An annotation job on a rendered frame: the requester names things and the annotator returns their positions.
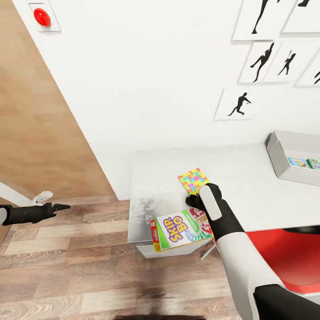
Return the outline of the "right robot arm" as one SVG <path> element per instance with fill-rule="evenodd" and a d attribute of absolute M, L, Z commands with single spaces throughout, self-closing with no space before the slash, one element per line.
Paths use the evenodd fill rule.
<path fill-rule="evenodd" d="M 320 305 L 287 290 L 222 199 L 221 190 L 206 184 L 198 193 L 187 197 L 186 204 L 206 213 L 242 320 L 320 320 Z"/>

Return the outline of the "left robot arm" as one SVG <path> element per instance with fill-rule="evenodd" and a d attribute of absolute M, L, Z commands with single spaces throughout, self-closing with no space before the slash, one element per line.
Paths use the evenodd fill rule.
<path fill-rule="evenodd" d="M 43 219 L 55 217 L 54 212 L 69 209 L 70 205 L 42 203 L 53 196 L 50 191 L 43 191 L 36 196 L 29 207 L 13 208 L 10 204 L 0 205 L 0 226 L 7 226 L 11 224 L 30 223 L 36 224 Z"/>

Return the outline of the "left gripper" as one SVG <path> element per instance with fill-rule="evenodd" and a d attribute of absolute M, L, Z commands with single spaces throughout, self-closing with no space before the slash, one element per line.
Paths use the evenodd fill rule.
<path fill-rule="evenodd" d="M 32 222 L 33 224 L 36 224 L 43 219 L 46 220 L 46 219 L 55 217 L 56 214 L 54 214 L 54 212 L 69 209 L 69 208 L 70 208 L 70 205 L 65 205 L 65 204 L 54 204 L 52 206 L 51 202 L 46 203 L 43 206 L 24 207 L 25 214 L 21 224 L 30 223 L 30 222 Z"/>

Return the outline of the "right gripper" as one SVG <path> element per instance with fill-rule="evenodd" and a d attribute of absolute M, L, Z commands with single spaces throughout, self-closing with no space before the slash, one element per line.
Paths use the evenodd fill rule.
<path fill-rule="evenodd" d="M 196 196 L 195 195 L 190 195 L 186 199 L 186 204 L 188 206 L 192 206 L 192 207 L 195 207 L 195 208 L 197 208 L 199 210 L 203 210 L 204 211 L 204 207 L 200 206 L 199 203 L 198 203 L 198 200 L 197 200 L 198 196 L 199 195 L 196 195 Z"/>

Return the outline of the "jigsaw puzzle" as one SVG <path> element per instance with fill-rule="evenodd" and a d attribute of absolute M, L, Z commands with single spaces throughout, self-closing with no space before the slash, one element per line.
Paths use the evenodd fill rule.
<path fill-rule="evenodd" d="M 199 168 L 178 176 L 178 179 L 186 189 L 187 193 L 195 196 L 199 194 L 198 192 L 200 187 L 206 184 L 211 184 L 209 179 Z"/>

